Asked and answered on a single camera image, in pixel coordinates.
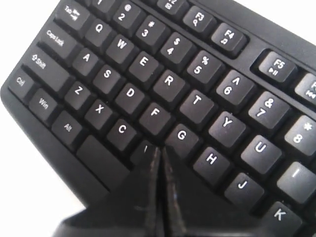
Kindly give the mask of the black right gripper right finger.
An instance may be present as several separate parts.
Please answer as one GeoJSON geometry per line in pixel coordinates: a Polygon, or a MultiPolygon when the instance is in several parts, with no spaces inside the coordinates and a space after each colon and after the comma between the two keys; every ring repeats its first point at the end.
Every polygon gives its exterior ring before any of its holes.
{"type": "Polygon", "coordinates": [[[215,194],[179,158],[161,150],[161,191],[170,237],[273,237],[259,218],[215,194]]]}

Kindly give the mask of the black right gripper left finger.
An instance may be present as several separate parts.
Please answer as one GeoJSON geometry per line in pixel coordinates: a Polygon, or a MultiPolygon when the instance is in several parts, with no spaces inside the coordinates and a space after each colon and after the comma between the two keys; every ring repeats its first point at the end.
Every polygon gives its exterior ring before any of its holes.
{"type": "Polygon", "coordinates": [[[53,236],[157,236],[160,158],[160,148],[149,147],[117,188],[85,210],[63,220],[53,236]]]}

